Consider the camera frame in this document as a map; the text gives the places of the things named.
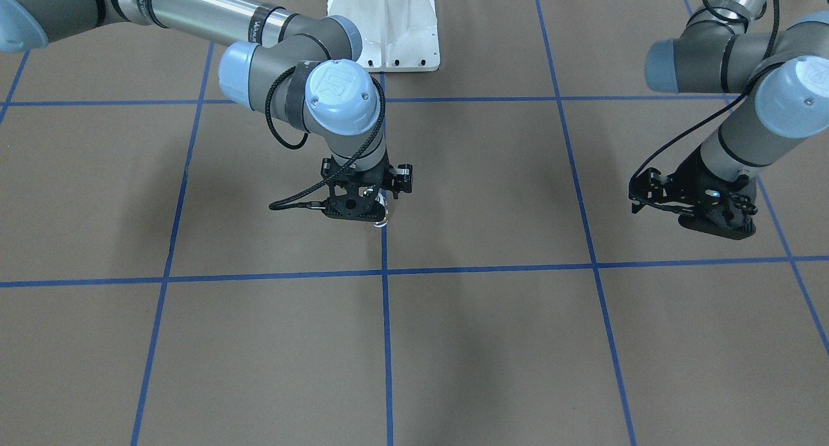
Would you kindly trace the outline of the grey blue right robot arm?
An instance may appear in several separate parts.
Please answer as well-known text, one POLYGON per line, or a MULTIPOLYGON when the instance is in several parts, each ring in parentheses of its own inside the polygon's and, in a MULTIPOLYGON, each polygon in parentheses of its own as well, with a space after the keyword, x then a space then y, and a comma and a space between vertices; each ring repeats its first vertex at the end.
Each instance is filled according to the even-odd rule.
POLYGON ((411 166, 389 162, 381 84, 358 65, 362 41, 344 16, 314 19, 255 0, 2 0, 2 51, 23 53, 115 23, 157 25, 224 45, 226 98, 263 113, 285 148, 311 134, 331 157, 319 183, 270 210, 319 210, 332 219, 388 215, 385 196, 411 190, 411 166))

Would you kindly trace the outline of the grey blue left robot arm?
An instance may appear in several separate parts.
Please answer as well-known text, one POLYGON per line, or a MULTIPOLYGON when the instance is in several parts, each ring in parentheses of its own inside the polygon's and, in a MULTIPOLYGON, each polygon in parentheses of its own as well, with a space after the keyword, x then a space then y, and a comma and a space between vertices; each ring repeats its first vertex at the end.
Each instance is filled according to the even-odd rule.
POLYGON ((780 31, 752 34, 778 0, 701 0, 682 34, 652 45, 645 77, 651 90, 735 94, 725 121, 664 175, 643 163, 631 176, 631 212, 669 211, 679 224, 742 240, 755 233, 756 178, 785 154, 827 129, 827 12, 780 31))

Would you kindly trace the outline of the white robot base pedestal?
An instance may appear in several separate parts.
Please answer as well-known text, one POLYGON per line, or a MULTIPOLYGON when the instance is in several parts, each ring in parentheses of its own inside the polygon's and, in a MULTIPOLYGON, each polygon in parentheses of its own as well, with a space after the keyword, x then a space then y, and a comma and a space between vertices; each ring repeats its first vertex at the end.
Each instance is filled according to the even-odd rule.
POLYGON ((441 64, 435 0, 328 0, 329 16, 360 31, 356 62, 369 72, 433 72, 441 64))

